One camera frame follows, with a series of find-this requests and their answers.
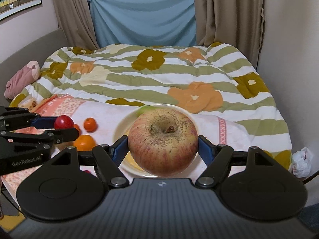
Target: cable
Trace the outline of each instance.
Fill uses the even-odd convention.
[[[8,199],[8,197],[7,197],[3,192],[1,192],[1,194],[11,203],[11,205],[12,205],[17,211],[19,211],[19,212],[23,215],[23,213],[21,212],[21,210],[20,210],[18,207],[16,207],[16,206],[11,202],[11,200]]]
[[[310,182],[313,178],[316,178],[319,175],[319,171],[316,171],[313,175],[303,180],[303,184]]]

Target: food package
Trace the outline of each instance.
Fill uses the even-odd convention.
[[[29,110],[32,110],[34,107],[37,106],[37,101],[35,98],[33,98],[31,95],[24,98],[19,104],[19,108],[28,108]]]

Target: plastic bag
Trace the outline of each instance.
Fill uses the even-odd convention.
[[[309,176],[311,169],[311,160],[313,157],[313,154],[306,147],[301,149],[301,151],[295,152],[292,155],[293,175],[295,175],[297,178]]]

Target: orange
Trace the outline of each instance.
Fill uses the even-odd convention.
[[[84,126],[85,130],[88,132],[94,132],[98,128],[98,124],[96,123],[95,119],[93,119],[93,118],[87,118],[84,121],[83,126]]]
[[[96,146],[96,142],[90,135],[81,135],[73,142],[78,151],[90,151]]]
[[[78,124],[74,124],[74,127],[79,131],[79,136],[82,134],[82,131]]]

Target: screw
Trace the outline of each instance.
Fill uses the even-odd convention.
[[[123,184],[126,183],[126,179],[123,178],[123,177],[114,177],[114,178],[111,179],[111,183],[112,183],[113,185],[118,185],[118,186],[120,186],[120,185],[123,185]]]
[[[198,179],[198,183],[202,186],[209,186],[212,185],[214,183],[214,179],[211,177],[200,177]]]

